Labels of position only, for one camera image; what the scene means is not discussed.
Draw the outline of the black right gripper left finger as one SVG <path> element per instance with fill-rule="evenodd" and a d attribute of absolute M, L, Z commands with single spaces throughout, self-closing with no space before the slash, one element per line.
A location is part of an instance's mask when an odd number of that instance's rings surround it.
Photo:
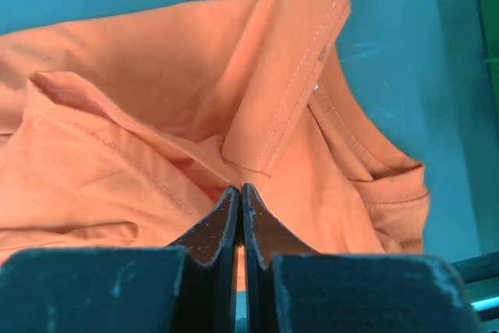
<path fill-rule="evenodd" d="M 232 332 L 239 191 L 166 247 L 23 250 L 1 268 L 4 332 Z"/>

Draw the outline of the orange t shirt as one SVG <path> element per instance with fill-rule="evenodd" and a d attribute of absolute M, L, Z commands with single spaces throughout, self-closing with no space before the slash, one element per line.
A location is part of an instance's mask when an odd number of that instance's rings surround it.
<path fill-rule="evenodd" d="M 165 246 L 228 186 L 323 253 L 421 253 L 424 167 L 358 105 L 350 0 L 207 0 L 1 38 L 1 258 Z"/>

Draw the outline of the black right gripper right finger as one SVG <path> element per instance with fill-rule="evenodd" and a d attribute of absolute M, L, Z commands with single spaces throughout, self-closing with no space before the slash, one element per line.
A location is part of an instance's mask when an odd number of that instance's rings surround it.
<path fill-rule="evenodd" d="M 325 255 L 242 190 L 251 332 L 478 332 L 455 270 L 433 256 Z"/>

